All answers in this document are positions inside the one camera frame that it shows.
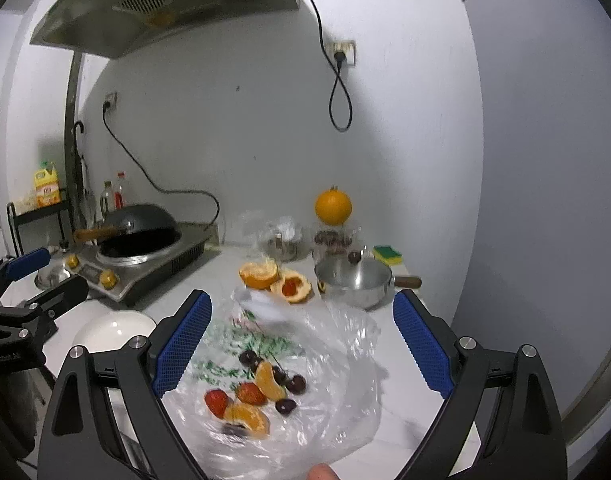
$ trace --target plastic bag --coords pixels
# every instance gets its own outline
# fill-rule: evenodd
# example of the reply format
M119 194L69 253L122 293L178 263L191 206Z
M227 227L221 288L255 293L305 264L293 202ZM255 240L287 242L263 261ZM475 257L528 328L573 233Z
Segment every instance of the plastic bag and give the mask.
M291 306L281 298L237 289L211 322L177 389L164 395L169 416L210 478L305 478L316 463L334 462L374 437L379 421L373 345L378 327L364 312L311 300ZM276 360L307 390L289 394L298 408L284 417L273 402L264 439L224 434L205 392L221 388L234 399L238 383L254 381L238 361L246 349Z

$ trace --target stainless steel pot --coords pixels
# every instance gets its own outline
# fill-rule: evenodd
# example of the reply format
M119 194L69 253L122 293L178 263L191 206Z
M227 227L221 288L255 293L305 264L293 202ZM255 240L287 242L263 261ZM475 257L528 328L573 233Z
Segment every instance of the stainless steel pot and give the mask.
M322 297L363 309L379 304L395 286L421 286L420 278L393 276L385 263L357 251L327 256L316 264L314 273Z
M59 246L60 250L52 254L50 263L39 269L34 277L34 284L41 290L49 290L72 276L70 268L66 264L69 253L68 242L61 240Z

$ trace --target yellow bottle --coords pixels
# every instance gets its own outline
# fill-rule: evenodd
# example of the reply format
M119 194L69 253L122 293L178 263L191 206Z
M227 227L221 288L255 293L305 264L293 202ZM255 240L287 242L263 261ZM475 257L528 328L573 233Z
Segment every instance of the yellow bottle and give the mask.
M44 207L61 202L59 192L59 179L55 163L51 162L48 167L47 162L41 163L41 169L34 174L34 187L37 191L37 207Z

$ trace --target sponge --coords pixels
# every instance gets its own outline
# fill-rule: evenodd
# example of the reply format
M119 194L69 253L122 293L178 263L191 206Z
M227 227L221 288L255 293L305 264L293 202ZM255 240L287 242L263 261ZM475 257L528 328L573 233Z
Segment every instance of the sponge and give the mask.
M381 260L383 263L389 266L399 265L403 263L403 256L401 253L396 252L389 245L378 245L375 246L373 254L377 260Z

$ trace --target peeled orange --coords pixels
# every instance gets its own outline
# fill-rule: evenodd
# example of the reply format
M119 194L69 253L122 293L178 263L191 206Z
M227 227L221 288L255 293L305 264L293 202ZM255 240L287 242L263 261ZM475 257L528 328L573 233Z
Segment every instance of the peeled orange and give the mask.
M250 288L263 290L279 279L279 267L274 260L248 262L239 269L239 276Z
M324 224L341 225L352 213L352 202L343 191L332 187L319 195L314 211Z
M279 279L270 285L270 290L283 296L288 303L300 303L305 300L312 290L308 279L296 270L281 269Z
M226 408L224 420L230 424L242 424L252 433L267 435L270 421L265 413L256 406L235 402Z
M264 361L258 366L254 374L254 383L262 391L262 394L272 402L285 399L288 396L286 389L274 380L272 363L269 361Z

